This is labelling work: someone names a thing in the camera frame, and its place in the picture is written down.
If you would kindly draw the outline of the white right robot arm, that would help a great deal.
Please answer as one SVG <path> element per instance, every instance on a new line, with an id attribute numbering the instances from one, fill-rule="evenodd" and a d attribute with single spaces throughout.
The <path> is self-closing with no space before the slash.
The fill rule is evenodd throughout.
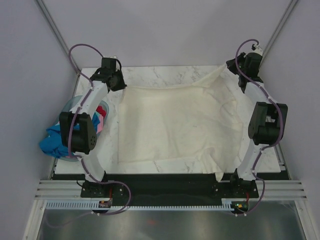
<path id="1" fill-rule="evenodd" d="M 254 104 L 248 124 L 249 146 L 238 168 L 230 177 L 229 191 L 235 197 L 257 196 L 256 168 L 264 150 L 276 146 L 283 138 L 288 106 L 278 103 L 267 92 L 259 77 L 263 58 L 261 50 L 242 52 L 226 62 L 227 69 L 238 75 L 238 86 Z"/>

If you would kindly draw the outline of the cream white t-shirt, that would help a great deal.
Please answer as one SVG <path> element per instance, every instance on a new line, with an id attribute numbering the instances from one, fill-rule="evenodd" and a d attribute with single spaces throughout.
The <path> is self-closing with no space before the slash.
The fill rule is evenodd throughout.
<path id="1" fill-rule="evenodd" d="M 128 86 L 118 106 L 119 163 L 196 159 L 220 181 L 243 137 L 237 100 L 221 77 L 225 68 L 191 84 Z"/>

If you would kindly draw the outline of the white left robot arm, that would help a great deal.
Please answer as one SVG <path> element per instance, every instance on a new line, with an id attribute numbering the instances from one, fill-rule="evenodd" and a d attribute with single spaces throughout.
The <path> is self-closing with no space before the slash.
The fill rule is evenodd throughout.
<path id="1" fill-rule="evenodd" d="M 110 91 L 123 90 L 127 85 L 122 64 L 115 56 L 103 57 L 101 67 L 88 80 L 89 87 L 80 100 L 69 111 L 63 111 L 59 115 L 61 142 L 67 147 L 68 158 L 81 163 L 85 179 L 93 182 L 92 191 L 99 197 L 104 197 L 109 193 L 110 185 L 103 180 L 105 170 L 94 153 L 98 136 L 93 117 Z"/>

